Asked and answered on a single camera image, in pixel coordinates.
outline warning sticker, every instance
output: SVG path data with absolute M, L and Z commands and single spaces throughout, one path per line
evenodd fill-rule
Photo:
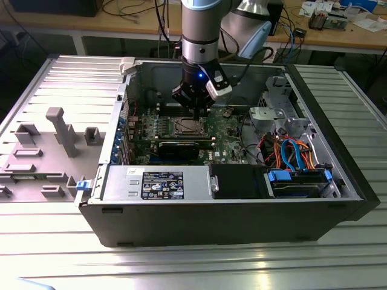
M 183 172 L 144 172 L 142 199 L 184 199 Z

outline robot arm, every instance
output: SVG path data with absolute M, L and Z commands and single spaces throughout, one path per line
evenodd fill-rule
M 206 115 L 212 104 L 232 92 L 218 62 L 221 26 L 242 48 L 238 56 L 251 58 L 271 28 L 267 0 L 263 1 L 182 0 L 183 75 L 172 96 L 193 110 L 195 118 Z

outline motherboard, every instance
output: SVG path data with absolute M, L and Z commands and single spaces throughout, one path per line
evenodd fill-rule
M 154 108 L 128 117 L 119 163 L 247 163 L 246 152 L 239 139 L 240 116 L 229 114 L 225 107 L 212 108 L 208 116 L 198 120 L 182 115 L 174 114 L 174 110 Z

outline wooden tabletop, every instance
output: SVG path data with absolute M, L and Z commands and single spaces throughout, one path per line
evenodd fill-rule
M 362 29 L 352 23 L 349 23 L 345 30 L 311 30 L 308 28 L 309 18 L 299 16 L 299 8 L 302 0 L 285 0 L 286 9 L 290 19 L 294 24 L 307 30 L 305 44 L 309 45 L 329 45 L 335 47 L 365 48 L 372 50 L 384 50 L 387 47 L 387 31 L 370 32 Z M 120 0 L 121 7 L 142 3 L 141 0 Z M 147 0 L 139 7 L 127 8 L 125 12 L 132 13 L 153 6 L 153 1 Z M 111 13 L 118 13 L 115 2 L 106 6 Z M 100 10 L 96 17 L 80 17 L 68 15 L 36 14 L 36 13 L 15 13 L 10 7 L 14 17 L 25 27 L 36 28 L 56 28 L 69 30 L 93 30 L 93 31 L 112 31 L 128 33 L 146 33 L 157 34 L 158 22 L 154 9 L 143 12 L 138 15 L 139 24 L 133 21 L 123 19 L 119 16 L 112 16 Z M 386 14 L 387 8 L 381 8 L 379 5 L 374 13 Z M 181 34 L 181 8 L 178 4 L 170 4 L 170 32 L 172 35 Z M 0 25 L 15 25 L 13 20 L 2 7 L 0 10 Z M 283 27 L 279 27 L 274 36 L 267 39 L 268 42 L 287 42 L 288 36 Z
M 286 10 L 288 11 L 290 19 L 294 22 L 296 27 L 307 31 L 305 44 L 366 48 L 370 50 L 384 50 L 387 47 L 387 30 L 370 32 L 366 29 L 354 25 L 353 23 L 348 23 L 345 30 L 309 29 L 309 18 L 299 15 L 302 3 L 303 0 L 285 0 Z M 381 6 L 377 5 L 374 13 L 387 15 L 387 8 L 382 8 Z M 376 20 L 378 16 L 371 15 L 368 16 L 368 18 Z M 286 42 L 287 40 L 288 36 L 286 35 L 284 27 L 279 27 L 276 31 L 276 34 L 269 37 L 267 41 Z

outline paper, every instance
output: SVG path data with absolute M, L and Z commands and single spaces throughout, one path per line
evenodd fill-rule
M 362 27 L 362 28 L 364 28 L 368 31 L 371 31 L 371 32 L 376 32 L 376 31 L 380 31 L 382 29 L 387 29 L 386 23 L 377 22 L 375 20 L 368 19 L 368 18 L 353 22 L 353 24 L 357 25 L 359 27 Z
M 377 5 L 380 5 L 382 7 L 387 7 L 387 2 L 382 0 L 377 0 Z
M 327 2 L 306 1 L 302 3 L 302 7 L 300 9 L 299 14 L 306 17 L 311 17 L 314 9 L 325 10 L 326 12 L 330 12 L 332 11 L 333 4 L 334 4 L 333 1 L 327 1 Z

